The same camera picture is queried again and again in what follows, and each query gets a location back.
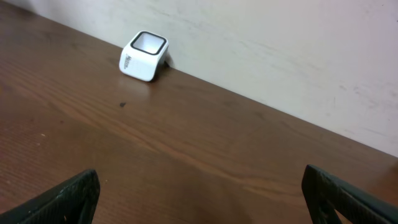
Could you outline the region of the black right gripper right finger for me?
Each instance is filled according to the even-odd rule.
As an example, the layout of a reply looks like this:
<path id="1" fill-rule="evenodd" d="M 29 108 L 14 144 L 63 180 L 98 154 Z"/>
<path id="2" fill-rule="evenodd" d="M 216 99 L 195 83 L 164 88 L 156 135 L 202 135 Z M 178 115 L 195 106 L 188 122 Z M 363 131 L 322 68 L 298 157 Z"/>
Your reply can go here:
<path id="1" fill-rule="evenodd" d="M 302 192 L 313 223 L 397 223 L 397 207 L 310 164 Z"/>

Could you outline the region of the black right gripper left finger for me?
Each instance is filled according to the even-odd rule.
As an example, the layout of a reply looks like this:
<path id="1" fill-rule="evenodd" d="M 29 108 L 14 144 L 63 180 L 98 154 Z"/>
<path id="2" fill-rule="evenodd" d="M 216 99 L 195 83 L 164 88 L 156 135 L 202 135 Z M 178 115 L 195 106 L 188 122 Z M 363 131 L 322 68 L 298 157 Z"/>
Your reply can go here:
<path id="1" fill-rule="evenodd" d="M 94 169 L 85 170 L 1 214 L 1 223 L 90 224 L 100 196 Z"/>

